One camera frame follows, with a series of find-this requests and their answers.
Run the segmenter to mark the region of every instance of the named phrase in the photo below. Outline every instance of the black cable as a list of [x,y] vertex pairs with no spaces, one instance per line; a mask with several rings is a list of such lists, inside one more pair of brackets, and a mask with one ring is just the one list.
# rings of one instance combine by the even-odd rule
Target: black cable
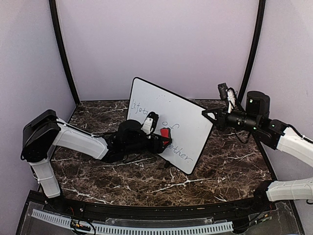
[[300,132],[299,132],[293,125],[287,124],[287,126],[288,126],[288,127],[291,127],[291,128],[294,130],[294,132],[295,132],[299,137],[301,137],[301,138],[304,139],[305,141],[307,141],[307,142],[313,144],[313,141],[312,141],[312,140],[310,140],[310,139],[308,139],[308,138],[306,138],[306,137],[303,137],[303,135],[301,135]]
[[240,143],[247,144],[247,143],[249,142],[249,139],[250,139],[250,136],[251,136],[251,132],[249,132],[249,134],[247,135],[246,141],[243,141],[243,140],[237,135],[236,131],[234,131],[234,132],[235,132],[235,136],[236,136],[237,139],[240,141]]
[[235,228],[235,230],[244,229],[245,226],[249,226],[252,221],[254,221],[257,217],[259,217],[265,211],[265,209],[266,209],[266,206],[253,219],[251,219],[249,222],[245,223],[244,225]]
[[127,155],[126,159],[123,161],[123,164],[132,163],[135,160],[137,160],[141,155],[142,155],[142,153],[138,154],[138,156],[134,157],[133,159],[129,160],[128,162],[126,161],[128,159],[128,155]]
[[92,223],[90,223],[88,220],[83,219],[83,218],[79,218],[79,217],[74,216],[74,215],[69,215],[69,214],[65,214],[65,213],[63,213],[63,212],[60,212],[60,211],[58,211],[57,209],[55,209],[55,208],[48,202],[48,200],[46,200],[46,202],[47,202],[47,204],[48,204],[54,211],[56,211],[57,213],[62,214],[62,215],[66,215],[66,216],[70,216],[70,217],[72,217],[72,218],[74,218],[74,219],[77,219],[78,221],[84,221],[84,222],[88,223],[88,224],[92,227],[92,229],[93,229],[93,235],[96,235],[96,228],[95,228],[94,225],[93,225]]
[[250,54],[249,54],[248,62],[246,65],[246,70],[245,70],[245,74],[243,77],[243,82],[241,84],[239,94],[238,94],[238,101],[240,103],[243,101],[243,98],[244,98],[244,95],[246,92],[246,88],[248,86],[248,81],[249,81],[249,78],[251,75],[256,51],[257,51],[258,44],[259,44],[259,39],[260,39],[261,29],[262,29],[262,22],[263,22],[264,11],[265,11],[265,2],[266,2],[266,0],[259,0],[258,13],[257,13],[257,17],[256,17],[256,22],[255,22],[255,28],[254,28],[254,33],[253,33],[253,39],[252,39]]

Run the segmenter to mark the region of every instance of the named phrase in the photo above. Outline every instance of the black whiteboard frame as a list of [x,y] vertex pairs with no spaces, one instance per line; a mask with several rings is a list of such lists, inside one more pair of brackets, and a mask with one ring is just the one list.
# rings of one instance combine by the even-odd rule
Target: black whiteboard frame
[[[197,103],[195,103],[195,102],[192,102],[191,100],[189,100],[189,99],[187,99],[187,98],[185,98],[185,97],[183,97],[183,96],[181,96],[181,95],[179,95],[179,94],[176,94],[176,93],[174,93],[174,92],[172,92],[172,91],[170,91],[170,90],[168,90],[168,89],[165,89],[165,88],[163,88],[163,87],[161,87],[161,86],[159,86],[159,85],[156,85],[156,84],[154,84],[154,83],[152,83],[152,82],[149,82],[149,81],[147,81],[147,80],[145,80],[145,79],[143,79],[143,78],[140,78],[140,77],[134,77],[133,78],[133,81],[132,81],[132,88],[131,88],[131,93],[130,93],[130,95],[129,95],[129,104],[128,104],[128,109],[127,109],[127,117],[128,117],[128,113],[129,113],[129,105],[130,105],[130,103],[131,103],[131,96],[132,96],[132,92],[133,92],[133,86],[134,86],[134,81],[135,81],[135,79],[139,79],[139,80],[141,80],[141,81],[144,81],[144,82],[146,82],[146,83],[148,83],[148,84],[150,84],[150,85],[153,85],[153,86],[155,86],[155,87],[157,87],[157,88],[159,88],[159,89],[162,89],[162,90],[164,90],[164,91],[166,91],[166,92],[168,92],[168,93],[171,93],[171,94],[173,94],[173,95],[175,95],[175,96],[177,96],[177,97],[179,97],[179,98],[181,98],[181,99],[184,99],[184,100],[186,100],[186,101],[188,101],[188,102],[190,102],[190,103],[192,103],[192,104],[195,104],[195,105],[197,105],[198,107],[200,107],[200,108],[203,108],[203,109],[206,109],[205,107],[203,107],[203,106],[201,106],[201,105],[199,105],[199,104],[197,104]],[[207,144],[207,142],[208,142],[208,140],[209,140],[209,138],[210,138],[210,136],[211,136],[211,133],[212,133],[212,130],[214,129],[214,125],[212,125],[212,127],[211,127],[211,130],[210,130],[210,132],[209,132],[209,134],[208,134],[208,136],[207,136],[207,138],[206,138],[206,140],[205,140],[205,144],[204,144],[204,146],[203,146],[203,148],[202,148],[202,150],[201,150],[201,153],[200,153],[200,155],[198,156],[198,159],[197,159],[197,161],[196,161],[196,164],[195,164],[195,166],[194,166],[194,168],[192,169],[192,171],[191,171],[191,173],[190,174],[187,174],[186,172],[184,172],[184,171],[182,171],[181,169],[179,169],[177,166],[175,166],[175,165],[173,165],[173,166],[175,166],[178,170],[180,170],[181,172],[183,172],[184,174],[186,174],[186,175],[192,175],[193,173],[194,173],[194,170],[195,170],[195,168],[196,168],[196,166],[197,166],[197,164],[198,164],[198,162],[199,162],[199,159],[200,159],[200,157],[201,157],[201,155],[202,155],[202,153],[203,153],[203,151],[204,151],[204,148],[205,148],[205,146],[206,146],[206,144]]]

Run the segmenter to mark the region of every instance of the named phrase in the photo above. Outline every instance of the wire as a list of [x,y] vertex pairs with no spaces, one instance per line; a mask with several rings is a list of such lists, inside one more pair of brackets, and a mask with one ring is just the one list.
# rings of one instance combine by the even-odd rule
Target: wire
[[[65,214],[65,213],[60,212],[60,211],[58,211],[57,209],[55,209],[55,208],[48,202],[48,200],[46,200],[46,202],[47,202],[47,204],[48,204],[54,211],[56,211],[57,213],[62,214],[62,215],[69,216],[68,214]],[[80,221],[84,221],[84,222],[88,223],[88,224],[92,227],[92,229],[93,229],[93,235],[96,235],[96,228],[95,228],[94,225],[93,225],[92,223],[90,223],[88,220],[83,219],[83,218],[79,218],[79,217],[74,216],[74,215],[72,215],[71,217],[74,218],[74,219],[77,219],[77,220],[78,220],[78,223],[79,223]]]
[[236,136],[237,139],[240,141],[240,143],[246,144],[246,143],[249,142],[249,138],[250,138],[250,136],[251,136],[251,132],[249,132],[249,134],[247,135],[246,141],[243,141],[243,140],[237,135],[236,130],[235,130],[235,136]]
[[251,223],[252,221],[254,221],[257,217],[259,217],[259,216],[263,213],[263,211],[264,211],[265,209],[266,209],[266,206],[265,206],[265,207],[261,210],[261,212],[259,212],[253,219],[251,219],[249,222],[245,223],[244,225],[235,228],[235,230],[238,230],[238,229],[243,230],[243,229],[245,228],[245,226],[249,226],[250,223]]
[[300,132],[298,132],[298,130],[297,130],[294,126],[292,126],[291,124],[287,124],[287,126],[288,126],[288,127],[291,127],[291,128],[294,130],[294,132],[295,132],[298,136],[300,136],[302,139],[304,139],[305,141],[307,141],[307,142],[313,144],[313,141],[312,141],[312,140],[310,140],[310,139],[308,139],[308,138],[306,138],[306,137],[303,137],[303,135],[301,135]]
[[129,160],[128,162],[126,161],[128,159],[128,155],[127,155],[126,159],[123,161],[123,164],[132,163],[132,162],[136,161],[141,155],[142,155],[142,153],[138,154],[136,157],[134,157],[133,159]]

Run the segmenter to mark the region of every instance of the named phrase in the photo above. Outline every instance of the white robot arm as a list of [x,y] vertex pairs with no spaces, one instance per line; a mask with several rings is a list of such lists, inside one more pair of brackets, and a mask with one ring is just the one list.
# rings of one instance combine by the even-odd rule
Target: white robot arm
[[154,134],[157,121],[158,115],[151,112],[142,125],[127,120],[119,125],[118,131],[95,136],[57,118],[55,111],[47,110],[24,127],[21,159],[31,165],[45,195],[55,198],[61,195],[61,189],[47,157],[52,145],[73,149],[107,163],[143,150],[162,153],[172,139],[169,128],[162,128],[161,135]]
[[[222,100],[227,108],[205,110],[202,112],[218,130],[233,127],[236,130],[245,130],[256,139],[272,149],[289,153],[299,160],[313,167],[313,141],[301,135],[292,125],[279,120],[269,119],[269,96],[261,92],[248,92],[246,111],[234,110],[235,92],[225,83],[219,84]],[[313,200],[313,178],[294,181],[265,181],[255,191],[254,196],[267,197],[269,201],[278,200]]]

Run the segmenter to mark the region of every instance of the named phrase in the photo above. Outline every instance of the marble table surface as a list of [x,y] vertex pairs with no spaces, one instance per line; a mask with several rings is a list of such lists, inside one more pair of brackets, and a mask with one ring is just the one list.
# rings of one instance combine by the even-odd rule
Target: marble table surface
[[[194,101],[205,108],[218,100]],[[85,101],[70,124],[101,134],[116,131],[126,120],[128,101]],[[246,137],[245,132],[239,136]],[[233,201],[253,196],[263,180],[271,179],[254,141],[241,144],[234,132],[213,130],[191,175],[145,152],[134,162],[103,163],[85,154],[57,147],[52,167],[66,198],[123,206],[189,206]]]

